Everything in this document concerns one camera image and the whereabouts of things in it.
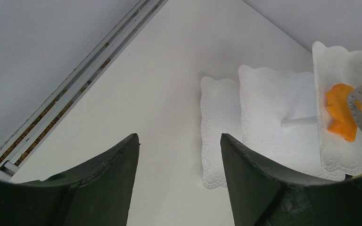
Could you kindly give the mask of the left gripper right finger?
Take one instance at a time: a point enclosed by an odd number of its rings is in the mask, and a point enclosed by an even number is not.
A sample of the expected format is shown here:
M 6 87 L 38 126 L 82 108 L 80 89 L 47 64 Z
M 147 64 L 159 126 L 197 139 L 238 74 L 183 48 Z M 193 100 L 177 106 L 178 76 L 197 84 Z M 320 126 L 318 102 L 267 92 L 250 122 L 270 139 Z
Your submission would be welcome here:
M 237 226 L 362 226 L 362 176 L 341 182 L 285 167 L 221 136 L 222 161 Z

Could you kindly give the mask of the orange fish cookie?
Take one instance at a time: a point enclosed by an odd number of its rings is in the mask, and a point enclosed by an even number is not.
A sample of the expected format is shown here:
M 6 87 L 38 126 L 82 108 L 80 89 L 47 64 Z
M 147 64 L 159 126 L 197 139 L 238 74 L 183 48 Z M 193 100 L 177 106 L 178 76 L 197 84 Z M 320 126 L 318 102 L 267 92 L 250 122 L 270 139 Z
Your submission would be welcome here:
M 339 83 L 325 94 L 326 109 L 332 117 L 327 130 L 350 143 L 355 141 L 358 129 L 347 103 L 347 97 L 353 90 L 354 87 Z

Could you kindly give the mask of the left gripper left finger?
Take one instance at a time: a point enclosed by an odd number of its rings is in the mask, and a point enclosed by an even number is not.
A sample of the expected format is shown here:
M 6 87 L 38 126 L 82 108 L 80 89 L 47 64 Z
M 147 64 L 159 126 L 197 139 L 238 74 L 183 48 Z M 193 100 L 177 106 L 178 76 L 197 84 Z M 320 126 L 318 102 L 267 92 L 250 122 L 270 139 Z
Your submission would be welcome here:
M 0 226 L 126 225 L 139 153 L 133 133 L 44 181 L 0 181 Z

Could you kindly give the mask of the white three-tier dessert stand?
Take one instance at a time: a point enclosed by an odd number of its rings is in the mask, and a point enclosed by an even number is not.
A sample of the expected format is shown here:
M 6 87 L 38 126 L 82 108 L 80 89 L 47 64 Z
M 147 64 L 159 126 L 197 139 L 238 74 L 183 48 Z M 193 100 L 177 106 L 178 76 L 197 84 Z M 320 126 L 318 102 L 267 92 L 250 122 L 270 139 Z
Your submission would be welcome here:
M 202 78 L 203 185 L 226 187 L 220 139 L 228 133 L 290 169 L 332 181 L 362 174 L 362 132 L 353 142 L 329 131 L 326 108 L 338 84 L 362 84 L 362 51 L 312 46 L 313 72 L 238 69 L 239 81 Z

